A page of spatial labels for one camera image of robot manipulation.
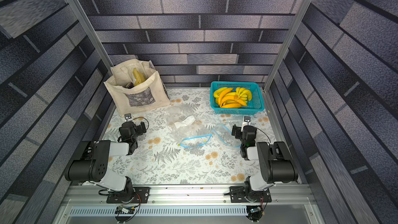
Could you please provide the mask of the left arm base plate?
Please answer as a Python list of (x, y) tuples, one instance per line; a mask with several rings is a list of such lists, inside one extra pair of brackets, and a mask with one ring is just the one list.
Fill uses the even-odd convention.
[(114, 192), (111, 191), (107, 196), (108, 204), (145, 204), (148, 202), (150, 187), (133, 187), (128, 190)]

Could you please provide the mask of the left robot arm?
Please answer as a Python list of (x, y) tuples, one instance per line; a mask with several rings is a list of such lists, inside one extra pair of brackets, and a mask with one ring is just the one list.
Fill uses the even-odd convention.
[(82, 141), (66, 166), (64, 177), (68, 181), (91, 182), (108, 190), (108, 196), (128, 200), (136, 195), (131, 179), (108, 170), (110, 158), (130, 156), (138, 148), (137, 138), (147, 132), (149, 122), (135, 124), (126, 121), (119, 128), (116, 142), (110, 140)]

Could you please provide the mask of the orange-yellow banana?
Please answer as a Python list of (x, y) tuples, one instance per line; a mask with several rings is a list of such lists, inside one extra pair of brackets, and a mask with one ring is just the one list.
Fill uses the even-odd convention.
[(222, 92), (219, 94), (219, 98), (218, 98), (218, 104), (219, 104), (219, 106), (222, 105), (222, 99), (223, 99), (223, 97), (224, 97), (226, 94), (230, 93), (232, 90), (233, 90), (233, 88), (227, 88), (226, 90), (222, 91)]
[(225, 104), (222, 105), (221, 108), (226, 108), (226, 109), (237, 109), (237, 108), (241, 108), (242, 105), (239, 103), (230, 103), (230, 104)]

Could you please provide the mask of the zip-top bag of bananas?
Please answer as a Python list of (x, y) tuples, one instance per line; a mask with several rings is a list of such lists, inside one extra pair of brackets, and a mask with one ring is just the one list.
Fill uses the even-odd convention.
[(168, 107), (163, 118), (177, 144), (183, 148), (204, 146), (212, 138), (211, 132), (196, 118), (187, 104)]
[(236, 125), (238, 129), (244, 121), (244, 116), (231, 116), (230, 118), (222, 117), (221, 123), (216, 124), (211, 130), (213, 138), (219, 142), (222, 148), (229, 151), (238, 152), (241, 146), (240, 139), (232, 134), (233, 126)]

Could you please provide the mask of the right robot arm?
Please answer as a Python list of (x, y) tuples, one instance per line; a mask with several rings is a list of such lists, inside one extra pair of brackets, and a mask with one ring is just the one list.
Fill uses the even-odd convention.
[(264, 200), (268, 188), (276, 183), (297, 181), (299, 177), (287, 145), (284, 142), (256, 142), (258, 131), (252, 125), (234, 125), (232, 128), (232, 135), (241, 142), (242, 158), (259, 163), (260, 172), (247, 177), (242, 188), (230, 193), (249, 202)]

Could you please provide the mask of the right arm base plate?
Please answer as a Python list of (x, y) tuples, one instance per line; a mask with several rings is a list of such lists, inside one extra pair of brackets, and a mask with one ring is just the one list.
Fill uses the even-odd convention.
[(272, 202), (271, 193), (267, 191), (246, 190), (244, 186), (231, 186), (230, 192), (225, 196), (230, 196), (232, 203), (269, 203)]

